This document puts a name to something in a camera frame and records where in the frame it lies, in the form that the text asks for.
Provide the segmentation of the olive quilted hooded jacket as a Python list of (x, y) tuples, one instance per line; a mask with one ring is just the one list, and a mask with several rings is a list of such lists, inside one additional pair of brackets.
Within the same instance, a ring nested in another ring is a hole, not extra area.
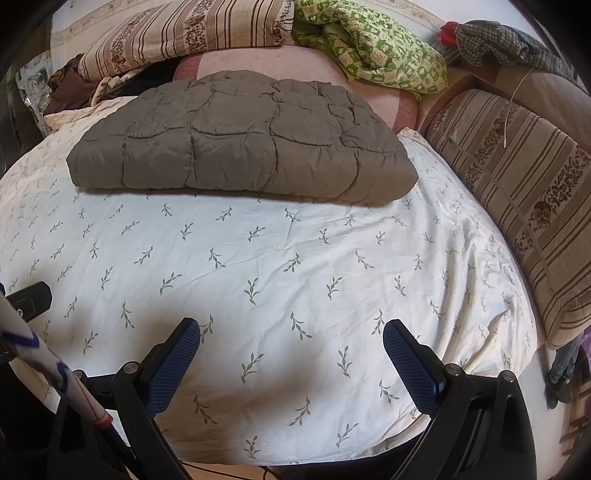
[(384, 205), (417, 171), (362, 97), (318, 81), (222, 71), (152, 88), (68, 154), (85, 189), (246, 192)]

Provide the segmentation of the striped floral pillow at headboard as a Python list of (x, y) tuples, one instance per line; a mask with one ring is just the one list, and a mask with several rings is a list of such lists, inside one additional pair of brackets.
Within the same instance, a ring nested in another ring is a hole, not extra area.
[(78, 63), (89, 82), (208, 51), (279, 47), (294, 21), (291, 1), (173, 1), (135, 13), (95, 41)]

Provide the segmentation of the grey checked cloth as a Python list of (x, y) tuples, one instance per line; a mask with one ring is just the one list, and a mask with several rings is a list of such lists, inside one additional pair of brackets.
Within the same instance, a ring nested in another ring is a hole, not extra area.
[(574, 71), (558, 55), (531, 35), (496, 21), (472, 20), (456, 28), (460, 56), (481, 67), (489, 58), (505, 67), (527, 66), (576, 84)]

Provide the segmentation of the red fabric item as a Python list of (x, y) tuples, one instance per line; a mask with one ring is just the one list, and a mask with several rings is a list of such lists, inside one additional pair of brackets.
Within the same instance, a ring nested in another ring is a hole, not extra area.
[(460, 24), (456, 21), (446, 22), (440, 29), (441, 43), (446, 46), (457, 45), (457, 30)]

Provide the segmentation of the white leaf-print bed sheet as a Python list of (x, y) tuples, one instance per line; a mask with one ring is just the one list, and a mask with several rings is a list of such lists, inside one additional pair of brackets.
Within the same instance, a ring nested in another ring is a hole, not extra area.
[(521, 373), (538, 345), (494, 221), (412, 130), (419, 179), (384, 207), (249, 196), (86, 193), (66, 158), (119, 101), (69, 121), (1, 181), (1, 280), (52, 290), (33, 330), (73, 369), (141, 359), (185, 317), (201, 345), (157, 421), (179, 457), (294, 464), (419, 434), (382, 341), (401, 320), (447, 363)]

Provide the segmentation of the brown garment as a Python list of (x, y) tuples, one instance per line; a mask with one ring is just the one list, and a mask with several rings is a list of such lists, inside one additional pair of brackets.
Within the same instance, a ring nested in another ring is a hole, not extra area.
[(65, 66), (51, 75), (47, 82), (50, 100), (44, 110), (45, 115), (64, 110), (88, 107), (97, 89), (97, 82), (86, 81), (78, 72), (82, 54), (69, 60)]

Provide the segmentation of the striped floral cushion right side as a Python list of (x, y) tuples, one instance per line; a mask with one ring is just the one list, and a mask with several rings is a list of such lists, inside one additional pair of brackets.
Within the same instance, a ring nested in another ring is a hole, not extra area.
[(590, 155), (530, 110), (470, 89), (427, 139), (510, 244), (558, 349), (590, 325)]

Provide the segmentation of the green white patterned blanket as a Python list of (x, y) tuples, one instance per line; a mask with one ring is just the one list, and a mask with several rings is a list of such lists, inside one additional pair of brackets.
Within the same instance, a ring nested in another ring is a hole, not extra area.
[(356, 1), (297, 1), (295, 38), (363, 80), (419, 98), (448, 88), (443, 56), (387, 14)]

